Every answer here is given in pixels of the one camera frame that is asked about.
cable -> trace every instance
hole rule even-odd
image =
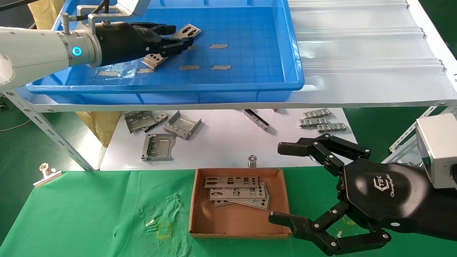
[[[25,125],[29,124],[29,122],[31,122],[31,120],[28,120],[26,123],[21,124],[19,126],[15,126],[15,127],[9,128],[9,129],[0,130],[0,132],[5,132],[5,131],[10,131],[10,130],[13,130],[13,129],[17,129],[18,127],[22,127],[22,126],[25,126]]]
[[[109,5],[110,5],[110,1],[109,1],[109,0],[102,0],[102,2],[98,5],[98,7],[95,8],[95,9],[94,9],[92,12],[90,12],[90,13],[98,13],[98,12],[100,12],[100,11],[103,9],[104,6],[109,6]],[[88,14],[86,14],[86,15],[76,16],[76,20],[77,20],[77,21],[87,20],[87,18],[89,17],[89,14],[90,14],[90,13],[88,13]]]
[[[17,2],[10,3],[10,4],[1,5],[0,6],[0,11],[5,11],[5,10],[8,10],[8,9],[11,9],[11,8],[14,8],[14,7],[18,7],[18,6],[21,6],[21,5],[27,5],[27,4],[36,2],[36,1],[38,1],[38,0],[20,0],[20,1],[17,1]]]

green floor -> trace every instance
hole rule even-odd
[[[443,40],[457,56],[455,25],[457,1],[421,0]],[[0,112],[0,130],[16,126],[27,118],[11,103]],[[388,156],[388,147],[421,115],[425,107],[345,109],[346,116],[359,144],[372,149],[372,161]],[[46,117],[70,143],[88,132],[74,113],[50,113]],[[30,123],[8,132],[0,132],[0,242],[3,242],[22,206],[32,184],[40,179],[37,168],[43,162],[62,170],[75,163],[38,127]]]

white robotic arm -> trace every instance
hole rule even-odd
[[[63,31],[0,27],[0,92],[25,85],[70,66],[98,67],[131,61],[147,54],[163,57],[180,54],[193,38],[165,38],[176,26],[150,22],[127,23],[143,16],[150,0],[118,0],[110,6],[114,13],[83,13],[101,10],[100,6],[79,5],[78,16],[61,14]],[[80,22],[80,30],[69,30],[70,21]]]

black cable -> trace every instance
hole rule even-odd
[[[1,5],[0,6],[0,11],[5,11],[5,10],[8,10],[8,9],[11,9],[11,8],[14,8],[14,7],[18,7],[18,6],[21,6],[21,5],[27,5],[27,4],[36,2],[36,1],[38,1],[38,0],[19,0],[17,2],[13,2],[13,3],[10,3],[10,4]]]
[[[98,13],[98,12],[100,12],[100,11],[103,9],[104,6],[109,6],[109,5],[110,5],[109,0],[103,0],[103,1],[100,3],[100,5],[98,5],[98,7],[95,8],[92,12],[90,12],[90,13],[88,13],[88,14],[86,14],[86,15],[76,16],[76,20],[77,20],[77,21],[87,20],[87,18],[89,17],[89,14],[91,14],[91,13]]]

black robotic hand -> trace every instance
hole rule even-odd
[[[354,160],[344,165],[332,152]],[[337,203],[312,221],[271,212],[269,221],[287,226],[295,238],[313,242],[328,256],[378,249],[391,240],[383,228],[457,241],[457,190],[435,189],[424,169],[368,160],[370,150],[324,134],[279,143],[281,155],[313,156],[334,176]],[[369,233],[335,239],[326,230],[344,215]]]
[[[96,37],[101,47],[101,66],[127,62],[147,54],[169,57],[180,54],[194,42],[162,37],[176,32],[176,26],[151,22],[112,22],[110,26],[96,24]]]

